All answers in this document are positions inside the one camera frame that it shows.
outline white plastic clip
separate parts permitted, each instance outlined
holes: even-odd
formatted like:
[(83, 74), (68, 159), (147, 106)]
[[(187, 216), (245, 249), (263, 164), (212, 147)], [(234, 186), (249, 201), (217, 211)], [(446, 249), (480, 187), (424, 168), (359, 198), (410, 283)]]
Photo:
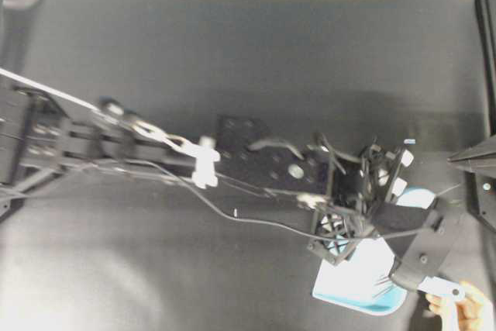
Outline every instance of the white plastic clip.
[(215, 176), (215, 162), (220, 161), (220, 154), (215, 148), (215, 140), (211, 137), (202, 136), (198, 145), (185, 143), (182, 147), (184, 153), (196, 159), (195, 171), (191, 179), (198, 188), (205, 189), (208, 186), (216, 187), (218, 179)]

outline silver screw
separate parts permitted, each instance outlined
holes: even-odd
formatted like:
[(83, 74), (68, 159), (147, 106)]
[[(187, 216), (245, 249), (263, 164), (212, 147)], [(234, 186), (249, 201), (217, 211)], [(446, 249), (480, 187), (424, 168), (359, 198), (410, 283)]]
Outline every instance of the silver screw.
[(28, 147), (28, 152), (30, 152), (31, 154), (35, 154), (35, 155), (40, 155), (41, 154), (41, 148), (38, 147), (37, 145), (31, 145)]
[(290, 164), (288, 167), (288, 172), (292, 177), (297, 179), (303, 178), (305, 176), (305, 171), (303, 171), (303, 168), (301, 168), (297, 164)]
[(43, 154), (47, 155), (48, 157), (53, 157), (55, 155), (55, 149), (53, 147), (45, 147), (43, 149)]
[(36, 133), (39, 133), (40, 135), (44, 135), (45, 133), (47, 133), (47, 130), (48, 130), (48, 127), (45, 126), (44, 124), (36, 124), (34, 127), (33, 127), (33, 131), (36, 132)]
[(52, 136), (59, 136), (60, 135), (60, 130), (57, 128), (57, 127), (50, 127), (48, 129), (48, 132), (50, 133), (50, 135)]

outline white cable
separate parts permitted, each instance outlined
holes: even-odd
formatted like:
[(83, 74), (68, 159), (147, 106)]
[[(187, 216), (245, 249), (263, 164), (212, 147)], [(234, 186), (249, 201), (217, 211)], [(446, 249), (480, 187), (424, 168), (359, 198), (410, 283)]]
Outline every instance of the white cable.
[(51, 95), (63, 98), (64, 100), (68, 100), (70, 102), (73, 102), (74, 104), (81, 105), (81, 106), (85, 107), (86, 109), (90, 109), (91, 111), (94, 111), (94, 112), (98, 111), (98, 108), (95, 105), (90, 104), (89, 102), (81, 100), (81, 99), (74, 97), (72, 95), (69, 95), (65, 92), (59, 91), (55, 88), (51, 88), (51, 87), (48, 87), (44, 84), (38, 83), (36, 81), (32, 81), (31, 79), (24, 78), (20, 75), (12, 73), (11, 71), (8, 71), (8, 70), (3, 69), (1, 67), (0, 67), (0, 75), (3, 75), (4, 77), (7, 77), (7, 78), (11, 78), (14, 81), (28, 85), (28, 86), (33, 87), (35, 89), (45, 91), (46, 93), (49, 93)]

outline finger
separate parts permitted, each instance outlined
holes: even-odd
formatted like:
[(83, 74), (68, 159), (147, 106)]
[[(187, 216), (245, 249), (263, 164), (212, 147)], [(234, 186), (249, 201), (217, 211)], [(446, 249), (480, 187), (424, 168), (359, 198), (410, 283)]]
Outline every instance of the finger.
[(481, 319), (465, 319), (459, 321), (460, 331), (478, 331), (481, 327)]
[(467, 319), (476, 319), (481, 312), (481, 306), (470, 299), (465, 299), (459, 306)]
[(429, 305), (429, 310), (434, 314), (441, 315), (441, 308), (437, 305), (434, 304)]
[(486, 297), (486, 295), (484, 295), (484, 293), (479, 288), (475, 287), (473, 284), (467, 281), (461, 281), (460, 284), (465, 290), (466, 296), (471, 300), (474, 300), (480, 305), (484, 305), (490, 302), (489, 299)]
[(440, 306), (441, 305), (441, 298), (439, 298), (439, 297), (437, 297), (435, 295), (427, 294), (427, 295), (425, 295), (425, 298), (431, 304), (434, 304), (434, 305), (437, 305), (437, 306)]

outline robotic arm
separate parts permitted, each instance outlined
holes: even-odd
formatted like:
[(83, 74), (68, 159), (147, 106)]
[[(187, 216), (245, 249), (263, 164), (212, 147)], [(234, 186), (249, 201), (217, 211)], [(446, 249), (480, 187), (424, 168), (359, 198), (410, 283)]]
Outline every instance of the robotic arm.
[[(396, 257), (389, 275), (394, 283), (463, 298), (460, 286), (436, 278), (458, 232), (461, 211), (448, 208), (441, 198), (427, 210), (394, 204), (406, 187), (400, 173), (413, 161), (406, 149), (388, 151), (372, 143), (355, 156), (335, 150), (318, 134), (299, 150), (274, 137), (264, 122), (232, 116), (219, 118), (215, 138), (191, 141), (111, 99), (96, 106), (83, 102), (91, 121), (76, 122), (41, 85), (0, 89), (0, 215), (12, 201), (36, 197), (58, 178), (93, 167), (183, 186), (227, 219), (307, 236), (308, 250), (333, 265), (347, 260), (362, 240), (383, 237)], [(223, 212), (199, 191), (216, 187), (219, 178), (262, 195), (289, 198), (313, 214), (310, 230)]]

